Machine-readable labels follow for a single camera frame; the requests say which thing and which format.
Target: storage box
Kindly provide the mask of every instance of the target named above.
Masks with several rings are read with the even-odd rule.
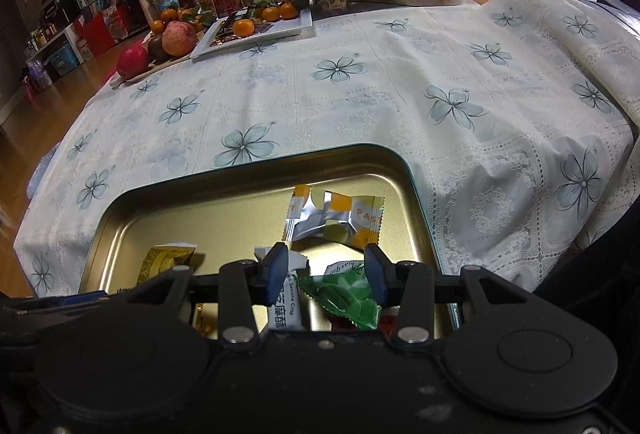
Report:
[[[66,75],[69,71],[78,67],[78,59],[71,49],[69,42],[65,43],[57,51],[54,51],[47,59],[45,64],[51,64],[60,76]]]

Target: red pomegranate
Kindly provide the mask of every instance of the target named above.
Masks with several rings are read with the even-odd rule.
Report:
[[[151,58],[149,53],[140,44],[125,49],[118,57],[116,69],[125,80],[141,75],[149,68]]]
[[[174,57],[182,57],[191,53],[198,43],[198,36],[193,26],[187,22],[174,20],[162,33],[164,51]]]

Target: yellow candy wrapper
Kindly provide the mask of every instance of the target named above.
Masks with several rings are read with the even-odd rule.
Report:
[[[191,255],[196,250],[195,244],[185,242],[174,244],[161,244],[154,246],[146,254],[145,260],[142,262],[142,268],[138,274],[140,284],[147,279],[155,277],[163,271],[170,270],[179,264],[186,264],[190,261]]]
[[[370,242],[378,243],[384,204],[380,196],[345,196],[296,185],[282,240],[321,237],[364,250]]]

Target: fruit tray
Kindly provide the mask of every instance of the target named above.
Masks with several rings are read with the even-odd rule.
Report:
[[[203,32],[198,33],[198,40],[202,40],[203,39]],[[146,45],[146,42],[148,42],[148,40],[153,36],[153,33],[149,32],[149,34],[143,39],[142,43],[143,45]],[[185,55],[183,57],[173,57],[169,60],[167,60],[166,62],[161,62],[160,64],[156,64],[155,62],[151,62],[151,66],[150,68],[145,71],[144,73],[139,74],[137,77],[133,77],[130,80],[124,80],[119,74],[114,74],[113,77],[111,78],[109,85],[112,88],[117,88],[122,84],[135,84],[136,82],[139,82],[140,80],[142,80],[143,78],[147,78],[149,75],[153,75],[154,73],[157,73],[158,71],[161,71],[169,66],[173,66],[174,64],[179,64],[180,62],[184,62],[185,60],[189,60],[189,58],[191,58],[191,54]]]
[[[271,27],[262,33],[255,33],[249,37],[244,37],[218,46],[212,46],[216,33],[220,26],[225,22],[226,17],[215,21],[213,25],[207,30],[204,37],[198,42],[198,45],[191,52],[191,59],[197,60],[202,58],[208,53],[214,53],[220,50],[229,49],[235,46],[245,46],[256,42],[262,42],[265,40],[280,39],[283,37],[289,37],[291,35],[299,35],[302,30],[313,26],[311,19],[311,12],[309,10],[302,10],[300,15],[291,20],[279,20],[271,24]]]

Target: lace tablecloth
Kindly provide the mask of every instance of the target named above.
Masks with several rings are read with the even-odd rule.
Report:
[[[532,289],[638,195],[640,43],[577,0],[345,15],[94,96],[15,240],[38,295],[78,290],[122,192],[348,143],[412,169],[444,273]]]

